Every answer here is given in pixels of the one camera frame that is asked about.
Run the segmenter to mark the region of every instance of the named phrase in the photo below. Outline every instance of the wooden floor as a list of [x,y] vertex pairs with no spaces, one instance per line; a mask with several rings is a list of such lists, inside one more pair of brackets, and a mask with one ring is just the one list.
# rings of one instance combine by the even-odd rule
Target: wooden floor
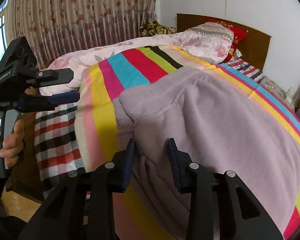
[[33,214],[40,207],[40,204],[26,199],[13,191],[2,194],[2,203],[8,216],[18,217],[26,222],[30,220]]

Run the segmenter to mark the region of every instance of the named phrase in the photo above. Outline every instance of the pink floral comforter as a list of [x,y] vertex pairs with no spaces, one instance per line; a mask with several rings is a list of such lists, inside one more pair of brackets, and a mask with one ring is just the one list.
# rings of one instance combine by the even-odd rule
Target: pink floral comforter
[[71,52],[56,59],[48,69],[71,68],[74,71],[74,79],[69,84],[40,88],[40,93],[51,96],[79,88],[82,71],[85,68],[127,49],[154,45],[176,45],[211,64],[218,64],[224,61],[228,55],[231,44],[232,40],[227,37],[184,31],[175,34],[158,34],[152,37],[135,38],[114,45]]

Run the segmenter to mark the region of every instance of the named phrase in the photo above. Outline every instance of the human hand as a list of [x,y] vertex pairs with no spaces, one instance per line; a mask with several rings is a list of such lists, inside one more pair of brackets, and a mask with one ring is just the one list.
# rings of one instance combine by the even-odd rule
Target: human hand
[[23,150],[23,138],[25,136],[25,121],[23,119],[18,120],[14,127],[13,133],[7,136],[2,144],[0,150],[0,156],[4,158],[4,163],[7,166],[14,166],[17,164],[19,156],[18,154]]

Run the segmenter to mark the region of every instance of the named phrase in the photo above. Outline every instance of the wooden headboard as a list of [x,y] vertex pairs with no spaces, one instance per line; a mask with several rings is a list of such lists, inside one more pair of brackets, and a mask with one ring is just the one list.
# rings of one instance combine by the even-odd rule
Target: wooden headboard
[[183,32],[207,22],[208,19],[217,19],[233,26],[248,30],[248,36],[239,43],[238,49],[242,53],[242,59],[262,70],[268,54],[271,36],[248,26],[230,22],[227,20],[192,14],[177,14],[177,31]]

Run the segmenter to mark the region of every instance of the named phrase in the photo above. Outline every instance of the white wall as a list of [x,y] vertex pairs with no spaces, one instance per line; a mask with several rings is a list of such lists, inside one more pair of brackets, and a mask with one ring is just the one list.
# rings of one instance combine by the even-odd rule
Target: white wall
[[176,13],[225,18],[272,36],[265,74],[300,92],[300,4],[297,0],[159,0],[161,24],[176,25]]
[[160,22],[161,21],[161,0],[156,0],[155,12],[157,14],[157,20]]

